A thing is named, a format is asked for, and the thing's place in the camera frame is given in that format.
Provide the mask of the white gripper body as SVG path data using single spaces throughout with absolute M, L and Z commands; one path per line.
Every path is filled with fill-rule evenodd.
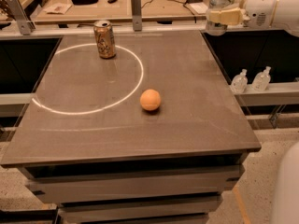
M 278 0 L 246 0 L 244 24 L 250 28 L 268 28 Z

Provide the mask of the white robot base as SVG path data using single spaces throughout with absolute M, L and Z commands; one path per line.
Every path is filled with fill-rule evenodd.
M 281 160 L 270 224 L 299 224 L 299 142 Z

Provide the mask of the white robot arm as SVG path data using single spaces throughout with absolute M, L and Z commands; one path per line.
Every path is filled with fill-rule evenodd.
M 223 35 L 228 26 L 250 29 L 278 28 L 299 33 L 299 0 L 209 0 L 206 32 Z

